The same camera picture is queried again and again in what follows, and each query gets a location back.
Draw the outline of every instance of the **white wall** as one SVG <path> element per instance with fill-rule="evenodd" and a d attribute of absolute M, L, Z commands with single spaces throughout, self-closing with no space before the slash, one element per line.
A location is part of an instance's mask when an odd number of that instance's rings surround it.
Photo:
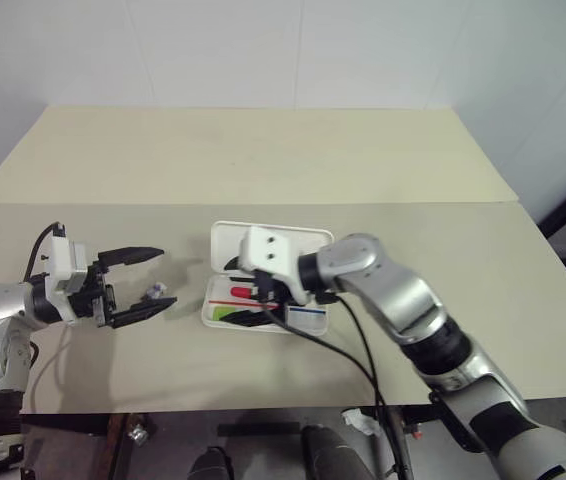
<path fill-rule="evenodd" d="M 566 196 L 566 0 L 0 0 L 0 162 L 45 104 L 452 105 L 541 219 Z"/>

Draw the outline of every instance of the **black cylinder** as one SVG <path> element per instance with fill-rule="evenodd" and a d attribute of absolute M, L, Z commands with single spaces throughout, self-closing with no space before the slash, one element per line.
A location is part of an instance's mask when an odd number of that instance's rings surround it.
<path fill-rule="evenodd" d="M 47 301 L 45 297 L 45 282 L 32 284 L 32 301 L 34 303 L 34 316 L 47 324 L 61 321 L 59 311 Z"/>
<path fill-rule="evenodd" d="M 401 350 L 420 372 L 440 375 L 461 365 L 472 352 L 472 343 L 448 317 L 433 335 L 417 343 L 401 345 Z"/>
<path fill-rule="evenodd" d="M 299 276 L 303 289 L 309 292 L 322 292 L 327 287 L 321 279 L 316 253 L 309 253 L 299 257 Z"/>

